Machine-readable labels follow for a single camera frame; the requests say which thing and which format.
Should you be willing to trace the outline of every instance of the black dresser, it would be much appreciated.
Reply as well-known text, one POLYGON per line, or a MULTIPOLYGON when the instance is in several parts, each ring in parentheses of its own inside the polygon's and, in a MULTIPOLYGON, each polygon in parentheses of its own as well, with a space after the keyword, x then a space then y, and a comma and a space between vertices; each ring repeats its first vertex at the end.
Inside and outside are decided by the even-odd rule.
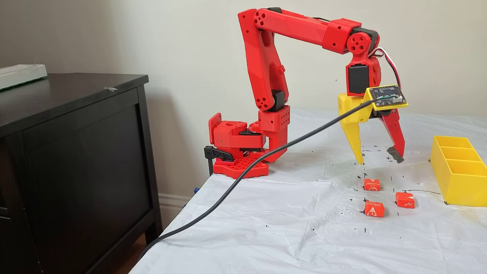
POLYGON ((0 273, 103 273, 162 232, 145 75, 0 91, 0 273))

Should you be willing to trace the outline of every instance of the circuit board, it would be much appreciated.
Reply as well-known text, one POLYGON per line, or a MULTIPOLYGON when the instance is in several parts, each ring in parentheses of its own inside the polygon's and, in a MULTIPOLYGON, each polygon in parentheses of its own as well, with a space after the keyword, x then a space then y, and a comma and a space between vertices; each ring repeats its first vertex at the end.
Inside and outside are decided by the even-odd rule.
POLYGON ((404 95, 401 92, 401 89, 397 85, 392 85, 392 86, 383 86, 383 87, 375 87, 375 88, 370 88, 370 94, 373 99, 379 98, 381 96, 386 96, 386 95, 399 95, 402 97, 402 99, 397 99, 397 98, 387 98, 387 99, 382 99, 378 102, 376 102, 376 106, 392 106, 392 105, 401 105, 401 104, 406 104, 407 101, 404 98, 404 95))

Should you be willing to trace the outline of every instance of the wire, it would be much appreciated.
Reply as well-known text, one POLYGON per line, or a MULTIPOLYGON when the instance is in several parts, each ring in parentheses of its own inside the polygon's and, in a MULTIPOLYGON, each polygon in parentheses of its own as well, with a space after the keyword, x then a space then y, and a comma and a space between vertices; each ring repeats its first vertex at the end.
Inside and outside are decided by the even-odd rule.
POLYGON ((273 155, 273 154, 275 154, 275 153, 277 153, 277 152, 279 152, 279 151, 281 151, 281 150, 284 150, 284 149, 286 149, 286 148, 288 148, 288 147, 290 147, 290 146, 293 146, 293 145, 295 145, 295 144, 297 144, 297 143, 299 143, 299 142, 301 142, 301 141, 303 141, 303 140, 308 139, 309 137, 311 137, 311 136, 313 136, 313 135, 315 135, 315 134, 317 134, 317 133, 319 133, 319 132, 321 132, 321 131, 323 131, 323 130, 327 129, 328 127, 330 127, 330 126, 332 126, 332 125, 336 124, 336 123, 337 123, 337 122, 339 122, 340 120, 342 120, 342 119, 346 118, 347 116, 349 116, 349 115, 351 115, 351 114, 353 114, 353 113, 355 113, 355 112, 357 112, 357 111, 359 111, 359 110, 361 110, 361 109, 363 109, 363 108, 365 108, 365 107, 369 106, 370 104, 372 104, 372 103, 374 103, 374 102, 376 102, 376 101, 379 101, 379 100, 381 100, 381 99, 387 99, 387 98, 391 98, 391 97, 396 97, 396 98, 399 98, 399 96, 398 96, 398 95, 387 95, 387 96, 378 97, 378 98, 376 98, 376 99, 369 100, 369 101, 366 101, 366 102, 364 102, 364 103, 361 103, 361 104, 360 104, 360 105, 358 105, 356 108, 354 108, 354 109, 352 109, 352 110, 350 110, 350 111, 348 111, 348 112, 346 112, 346 113, 344 113, 344 114, 342 114, 342 115, 338 116, 337 118, 335 118, 335 119, 331 120, 331 121, 330 121, 330 122, 328 122, 327 124, 322 125, 321 127, 317 128, 317 129, 315 129, 315 130, 313 130, 313 131, 311 131, 311 132, 309 132, 309 133, 307 133, 307 134, 305 134, 305 135, 303 135, 303 136, 301 136, 301 137, 299 137, 299 138, 297 138, 297 139, 295 139, 295 140, 293 140, 293 141, 291 141, 291 142, 289 142, 289 143, 287 143, 287 144, 285 144, 285 145, 283 145, 283 146, 281 146, 281 147, 278 147, 278 148, 276 148, 276 149, 274 149, 274 150, 271 150, 271 151, 269 151, 268 153, 266 153, 266 154, 264 154, 264 155, 260 156, 260 157, 259 157, 258 159, 256 159, 256 160, 255 160, 253 163, 251 163, 251 164, 250 164, 250 165, 249 165, 249 166, 248 166, 248 167, 247 167, 247 168, 246 168, 246 169, 245 169, 245 170, 242 172, 242 174, 240 174, 240 176, 238 176, 238 178, 237 178, 237 179, 236 179, 236 180, 233 182, 233 184, 232 184, 232 185, 231 185, 231 186, 230 186, 230 187, 227 189, 227 191, 226 191, 226 192, 225 192, 225 193, 222 195, 222 197, 221 197, 220 199, 218 199, 218 201, 217 201, 217 202, 216 202, 214 205, 212 205, 212 206, 211 206, 211 207, 210 207, 210 208, 209 208, 209 209, 208 209, 206 212, 204 212, 203 214, 201 214, 200 216, 198 216, 196 219, 192 220, 192 221, 191 221, 191 222, 189 222, 188 224, 186 224, 186 225, 184 225, 184 226, 182 226, 182 227, 180 227, 180 228, 178 228, 178 229, 175 229, 175 230, 173 230, 173 231, 171 231, 171 232, 168 232, 168 233, 166 233, 166 234, 164 234, 164 235, 162 235, 162 236, 159 236, 157 239, 155 239, 154 241, 152 241, 152 242, 151 242, 149 245, 147 245, 147 246, 144 248, 144 250, 143 250, 143 251, 142 251, 142 253, 140 254, 140 257, 139 257, 139 259, 138 259, 137 261, 139 261, 139 260, 140 260, 140 259, 141 259, 141 258, 142 258, 142 257, 143 257, 143 256, 144 256, 146 253, 147 253, 147 251, 148 251, 148 250, 149 250, 151 247, 153 247, 153 246, 154 246, 156 243, 158 243, 158 242, 160 242, 160 241, 164 240, 165 238, 167 238, 167 237, 169 237, 169 236, 172 236, 172 235, 174 235, 174 234, 177 234, 177 233, 179 233, 179 232, 181 232, 181 231, 183 231, 183 230, 186 230, 186 229, 190 228, 191 226, 193 226, 194 224, 196 224, 197 222, 201 221, 203 218, 205 218, 206 216, 208 216, 208 215, 209 215, 211 212, 213 212, 213 211, 214 211, 214 210, 215 210, 215 209, 216 209, 216 208, 217 208, 217 207, 218 207, 218 206, 219 206, 219 205, 220 205, 220 204, 221 204, 221 203, 222 203, 222 202, 225 200, 225 198, 226 198, 226 197, 227 197, 227 196, 230 194, 230 192, 232 192, 232 190, 233 190, 233 189, 234 189, 234 188, 237 186, 237 184, 238 184, 238 183, 239 183, 239 182, 240 182, 240 181, 241 181, 241 180, 244 178, 244 176, 245 176, 245 175, 246 175, 246 174, 247 174, 247 173, 248 173, 248 172, 249 172, 249 171, 250 171, 250 170, 251 170, 251 169, 252 169, 254 166, 256 166, 258 163, 260 163, 260 162, 261 162, 262 160, 264 160, 265 158, 267 158, 267 157, 269 157, 269 156, 271 156, 271 155, 273 155))
POLYGON ((394 71, 394 75, 396 77, 396 81, 397 81, 397 85, 399 86, 399 88, 401 88, 401 81, 399 79, 399 73, 397 72, 397 67, 396 65, 394 64, 393 60, 391 59, 391 57, 389 56, 389 54, 387 54, 386 50, 384 48, 381 48, 381 47, 377 47, 375 49, 373 49, 370 53, 369 53, 369 57, 377 57, 377 58, 381 58, 382 56, 384 56, 386 58, 386 61, 387 63, 391 66, 391 68, 393 69, 394 71), (382 54, 381 55, 378 55, 376 54, 377 51, 380 51, 382 54))
POLYGON ((318 19, 318 20, 322 20, 322 21, 325 21, 325 22, 329 22, 330 21, 328 19, 321 18, 321 17, 311 17, 311 18, 318 19))

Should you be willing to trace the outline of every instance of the black cable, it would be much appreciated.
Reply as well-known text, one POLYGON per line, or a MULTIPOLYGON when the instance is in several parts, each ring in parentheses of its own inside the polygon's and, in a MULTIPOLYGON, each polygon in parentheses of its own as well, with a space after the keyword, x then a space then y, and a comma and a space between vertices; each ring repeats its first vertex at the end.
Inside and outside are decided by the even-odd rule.
POLYGON ((318 19, 318 20, 323 20, 323 21, 326 21, 326 22, 329 22, 330 21, 328 19, 321 18, 321 17, 311 17, 311 18, 318 19))
POLYGON ((303 140, 305 140, 305 139, 308 139, 309 137, 311 137, 311 136, 313 136, 313 135, 315 135, 315 134, 317 134, 317 133, 319 133, 319 132, 321 132, 321 131, 323 131, 323 130, 327 129, 328 127, 330 127, 330 126, 332 126, 332 125, 336 124, 337 122, 339 122, 340 120, 342 120, 342 119, 346 118, 347 116, 349 116, 349 115, 351 115, 351 114, 353 114, 353 113, 355 113, 355 112, 357 112, 357 111, 359 111, 359 110, 361 110, 361 109, 363 109, 363 108, 365 108, 365 107, 369 106, 370 104, 372 104, 372 103, 374 103, 374 102, 376 102, 376 101, 378 101, 378 100, 385 99, 385 98, 389 98, 389 97, 393 97, 393 96, 382 96, 382 97, 378 97, 378 98, 376 98, 376 99, 373 99, 373 100, 370 100, 370 101, 366 101, 366 102, 364 102, 364 103, 361 103, 361 104, 360 104, 360 105, 358 105, 356 108, 354 108, 354 109, 352 109, 352 110, 350 110, 350 111, 348 111, 348 112, 346 112, 346 113, 344 113, 344 114, 342 114, 342 115, 338 116, 337 118, 335 118, 335 119, 331 120, 331 121, 330 121, 330 122, 328 122, 327 124, 322 125, 322 126, 320 126, 319 128, 317 128, 317 129, 315 129, 315 130, 313 130, 313 131, 311 131, 311 132, 309 132, 309 133, 307 133, 307 134, 305 134, 305 135, 303 135, 303 136, 301 136, 301 137, 299 137, 299 138, 297 138, 297 139, 295 139, 295 140, 293 140, 293 141, 291 141, 291 142, 289 142, 289 143, 287 143, 287 144, 285 144, 285 145, 283 145, 283 146, 281 146, 281 147, 278 147, 278 148, 276 148, 276 149, 274 149, 274 150, 272 150, 272 151, 269 151, 268 153, 266 153, 266 154, 264 154, 264 155, 260 156, 260 157, 259 157, 258 159, 256 159, 256 160, 255 160, 253 163, 251 163, 251 164, 250 164, 250 165, 249 165, 249 166, 248 166, 248 167, 247 167, 247 168, 246 168, 246 169, 245 169, 245 170, 242 172, 242 174, 240 174, 240 176, 238 176, 238 178, 237 178, 237 179, 236 179, 236 180, 233 182, 233 184, 232 184, 232 185, 231 185, 231 186, 228 188, 228 190, 227 190, 227 191, 226 191, 226 192, 225 192, 225 193, 222 195, 222 197, 221 197, 220 199, 218 199, 218 201, 217 201, 217 202, 216 202, 214 205, 212 205, 212 206, 211 206, 211 207, 210 207, 210 208, 209 208, 209 209, 208 209, 206 212, 204 212, 203 214, 201 214, 200 216, 198 216, 196 219, 192 220, 192 221, 191 221, 191 222, 189 222, 188 224, 186 224, 186 225, 184 225, 184 226, 182 226, 182 227, 180 227, 180 228, 178 228, 178 229, 176 229, 176 230, 173 230, 173 231, 171 231, 171 232, 168 232, 168 233, 166 233, 166 234, 164 234, 164 235, 162 235, 162 236, 159 236, 157 239, 155 239, 154 241, 152 241, 152 242, 151 242, 149 245, 147 245, 147 246, 144 248, 144 250, 143 250, 143 251, 142 251, 142 253, 140 254, 140 257, 139 257, 139 259, 138 259, 137 261, 139 261, 139 260, 140 260, 140 259, 141 259, 141 258, 142 258, 142 257, 143 257, 143 256, 144 256, 146 253, 147 253, 147 251, 148 251, 148 250, 149 250, 151 247, 153 247, 153 246, 154 246, 156 243, 158 243, 158 242, 160 242, 160 241, 164 240, 165 238, 167 238, 167 237, 169 237, 169 236, 172 236, 172 235, 177 234, 177 233, 179 233, 179 232, 181 232, 181 231, 183 231, 183 230, 185 230, 185 229, 190 228, 191 226, 193 226, 194 224, 196 224, 197 222, 201 221, 203 218, 205 218, 206 216, 208 216, 208 215, 209 215, 211 212, 213 212, 213 211, 214 211, 214 210, 215 210, 215 209, 216 209, 216 208, 217 208, 217 207, 218 207, 218 206, 219 206, 219 205, 220 205, 220 204, 223 202, 223 200, 225 200, 225 198, 226 198, 226 197, 227 197, 227 196, 230 194, 230 192, 232 192, 232 190, 233 190, 233 189, 234 189, 234 188, 237 186, 237 184, 238 184, 238 183, 239 183, 239 182, 240 182, 240 181, 241 181, 241 180, 244 178, 244 176, 245 176, 245 175, 246 175, 246 174, 247 174, 247 173, 248 173, 248 172, 249 172, 249 171, 250 171, 250 170, 251 170, 251 169, 252 169, 254 166, 256 166, 258 163, 260 163, 260 162, 261 162, 262 160, 264 160, 265 158, 267 158, 267 157, 269 157, 269 156, 271 156, 271 155, 273 155, 273 154, 275 154, 275 153, 277 153, 277 152, 279 152, 279 151, 281 151, 281 150, 283 150, 283 149, 286 149, 286 148, 288 148, 288 147, 290 147, 290 146, 292 146, 292 145, 295 145, 295 144, 297 144, 297 143, 299 143, 299 142, 301 142, 301 141, 303 141, 303 140))

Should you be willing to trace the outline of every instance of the white plastic sheet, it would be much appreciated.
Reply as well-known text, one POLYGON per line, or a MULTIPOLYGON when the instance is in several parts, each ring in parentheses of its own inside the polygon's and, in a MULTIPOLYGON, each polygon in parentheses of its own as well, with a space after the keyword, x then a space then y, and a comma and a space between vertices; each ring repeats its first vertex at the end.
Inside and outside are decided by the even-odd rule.
MULTIPOLYGON (((294 110, 289 139, 336 114, 294 110)), ((377 119, 361 124, 365 165, 337 124, 270 164, 269 176, 244 179, 195 226, 156 244, 131 274, 160 273, 487 273, 487 209, 446 205, 428 159, 433 135, 468 137, 487 159, 487 118, 401 114, 405 161, 377 119), (380 179, 380 192, 362 189, 380 179), (415 209, 394 204, 414 194, 415 209), (364 199, 384 203, 383 218, 365 216, 364 199)), ((206 211, 230 186, 213 175, 166 228, 206 211)))

